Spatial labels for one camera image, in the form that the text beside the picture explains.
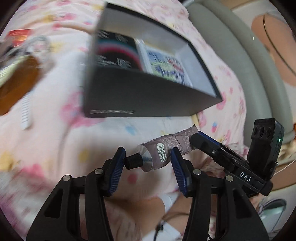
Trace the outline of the mauve cream tube black cap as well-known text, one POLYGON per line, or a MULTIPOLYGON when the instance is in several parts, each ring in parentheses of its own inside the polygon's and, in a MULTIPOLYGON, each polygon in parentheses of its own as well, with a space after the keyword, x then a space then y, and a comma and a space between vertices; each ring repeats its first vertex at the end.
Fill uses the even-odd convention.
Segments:
POLYGON ((197 127, 193 125, 178 133, 164 135, 140 144, 136 153, 124 158, 123 163, 128 170, 141 168, 144 172, 150 172, 163 168, 171 161, 172 148, 177 148, 182 155, 193 150, 190 137, 197 132, 197 127))

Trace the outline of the brown wooden comb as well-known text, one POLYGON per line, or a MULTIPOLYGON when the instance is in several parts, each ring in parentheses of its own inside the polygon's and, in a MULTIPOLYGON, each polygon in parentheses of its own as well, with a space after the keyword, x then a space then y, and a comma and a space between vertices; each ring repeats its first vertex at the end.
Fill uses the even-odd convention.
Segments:
POLYGON ((41 75, 39 64, 32 55, 25 56, 12 76, 1 86, 1 115, 8 113, 37 84, 41 75))

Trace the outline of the beige padded headboard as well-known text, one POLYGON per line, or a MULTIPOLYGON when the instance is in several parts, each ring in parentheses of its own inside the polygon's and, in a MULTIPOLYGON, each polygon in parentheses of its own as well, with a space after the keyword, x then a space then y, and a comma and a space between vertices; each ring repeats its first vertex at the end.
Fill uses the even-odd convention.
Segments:
POLYGON ((295 137, 292 110, 280 74, 249 27, 219 1, 184 3, 206 43, 233 70, 246 100, 244 143, 249 146, 256 119, 275 118, 285 128, 283 143, 295 137))

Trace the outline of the cartoon bead art pack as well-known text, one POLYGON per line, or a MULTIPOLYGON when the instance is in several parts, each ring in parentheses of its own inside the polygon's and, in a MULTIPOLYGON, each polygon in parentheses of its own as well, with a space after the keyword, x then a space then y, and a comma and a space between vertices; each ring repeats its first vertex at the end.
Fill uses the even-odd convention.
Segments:
POLYGON ((173 54, 135 39, 140 62, 146 73, 165 78, 175 83, 193 87, 182 62, 173 54))

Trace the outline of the red envelope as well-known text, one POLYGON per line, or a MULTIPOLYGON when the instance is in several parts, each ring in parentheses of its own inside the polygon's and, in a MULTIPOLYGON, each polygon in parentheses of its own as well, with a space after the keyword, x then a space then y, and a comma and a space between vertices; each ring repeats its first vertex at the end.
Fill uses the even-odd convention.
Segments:
POLYGON ((5 40, 11 41, 14 47, 21 46, 32 34, 31 29, 17 29, 11 30, 7 33, 5 40))

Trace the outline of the black smart cool box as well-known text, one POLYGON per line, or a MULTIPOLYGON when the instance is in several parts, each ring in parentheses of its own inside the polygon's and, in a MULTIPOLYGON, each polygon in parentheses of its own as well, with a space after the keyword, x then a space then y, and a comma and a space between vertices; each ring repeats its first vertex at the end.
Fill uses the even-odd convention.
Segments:
POLYGON ((136 41, 131 37, 100 30, 94 50, 97 63, 101 66, 143 71, 136 41))

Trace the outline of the clear cartoon phone case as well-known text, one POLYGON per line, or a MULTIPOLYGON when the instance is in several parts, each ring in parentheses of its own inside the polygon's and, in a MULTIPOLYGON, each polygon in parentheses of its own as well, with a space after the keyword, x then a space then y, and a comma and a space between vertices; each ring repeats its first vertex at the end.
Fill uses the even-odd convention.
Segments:
POLYGON ((25 60, 34 57, 37 61, 37 68, 43 74, 51 70, 55 61, 51 51, 51 41, 48 37, 39 35, 29 37, 20 46, 14 47, 11 43, 1 53, 1 70, 12 65, 15 61, 25 60))

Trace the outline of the black open storage box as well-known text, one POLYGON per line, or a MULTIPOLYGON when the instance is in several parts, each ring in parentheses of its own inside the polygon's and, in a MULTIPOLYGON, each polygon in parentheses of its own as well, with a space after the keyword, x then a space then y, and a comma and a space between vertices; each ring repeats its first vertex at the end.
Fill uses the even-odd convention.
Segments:
POLYGON ((190 116, 221 101, 190 41, 136 11, 104 6, 85 66, 85 116, 190 116))

